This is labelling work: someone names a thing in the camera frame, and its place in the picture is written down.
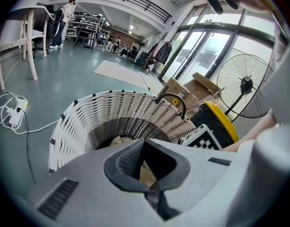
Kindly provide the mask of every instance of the white mat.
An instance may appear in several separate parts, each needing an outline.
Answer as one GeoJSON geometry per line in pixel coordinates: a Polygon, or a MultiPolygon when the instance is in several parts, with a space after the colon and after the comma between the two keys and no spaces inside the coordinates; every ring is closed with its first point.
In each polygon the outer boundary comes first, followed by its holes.
{"type": "Polygon", "coordinates": [[[160,81],[153,75],[149,74],[146,75],[144,73],[140,73],[141,77],[145,81],[147,87],[149,88],[149,91],[152,95],[156,96],[161,89],[164,87],[163,84],[160,83],[160,81]]]}
{"type": "Polygon", "coordinates": [[[93,73],[123,81],[148,90],[145,81],[138,72],[110,61],[102,61],[93,73]]]}

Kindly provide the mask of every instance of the black cable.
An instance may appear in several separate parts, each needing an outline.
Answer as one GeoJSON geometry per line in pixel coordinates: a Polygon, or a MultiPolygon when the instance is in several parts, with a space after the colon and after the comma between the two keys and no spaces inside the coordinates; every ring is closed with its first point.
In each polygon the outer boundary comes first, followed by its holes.
{"type": "Polygon", "coordinates": [[[29,126],[28,126],[28,121],[27,121],[27,115],[25,113],[25,111],[21,108],[17,108],[17,112],[19,112],[20,110],[23,111],[23,113],[25,114],[25,119],[26,119],[26,125],[27,125],[27,134],[26,134],[26,153],[27,153],[27,162],[28,162],[28,166],[29,166],[29,170],[30,170],[30,173],[31,173],[31,176],[32,176],[32,180],[34,182],[34,184],[36,184],[36,180],[35,180],[35,175],[33,173],[33,169],[32,169],[32,166],[31,166],[31,162],[30,162],[30,159],[29,159],[29,144],[28,144],[28,139],[29,139],[29,126]]]}

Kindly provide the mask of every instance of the fan pole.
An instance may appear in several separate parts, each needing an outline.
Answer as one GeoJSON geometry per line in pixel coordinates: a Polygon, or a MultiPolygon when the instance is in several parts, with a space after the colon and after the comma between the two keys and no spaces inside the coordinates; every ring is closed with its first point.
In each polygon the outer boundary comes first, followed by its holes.
{"type": "Polygon", "coordinates": [[[243,94],[241,94],[241,95],[238,97],[238,99],[234,102],[234,104],[231,105],[230,108],[228,108],[228,110],[225,112],[225,115],[228,115],[228,113],[229,113],[230,111],[232,111],[232,109],[236,106],[236,104],[238,104],[238,102],[242,99],[242,97],[243,97],[243,94]]]}

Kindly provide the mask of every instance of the yellow and black container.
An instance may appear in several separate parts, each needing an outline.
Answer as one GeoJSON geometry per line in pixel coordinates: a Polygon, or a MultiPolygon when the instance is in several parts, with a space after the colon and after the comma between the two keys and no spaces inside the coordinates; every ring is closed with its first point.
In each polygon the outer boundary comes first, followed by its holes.
{"type": "Polygon", "coordinates": [[[233,124],[219,107],[206,101],[199,106],[199,109],[190,119],[196,127],[201,126],[203,123],[206,124],[222,148],[238,141],[233,124]]]}

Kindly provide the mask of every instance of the yellow lid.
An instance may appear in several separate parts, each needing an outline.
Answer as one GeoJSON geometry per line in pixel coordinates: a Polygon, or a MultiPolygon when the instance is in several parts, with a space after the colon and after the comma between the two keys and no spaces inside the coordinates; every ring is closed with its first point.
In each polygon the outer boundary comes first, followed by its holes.
{"type": "Polygon", "coordinates": [[[216,117],[219,119],[219,121],[222,123],[222,125],[226,128],[229,135],[233,139],[234,143],[237,142],[238,136],[236,134],[236,130],[235,130],[233,124],[227,118],[227,116],[216,105],[211,104],[207,101],[205,101],[205,104],[211,109],[211,111],[216,115],[216,117]]]}

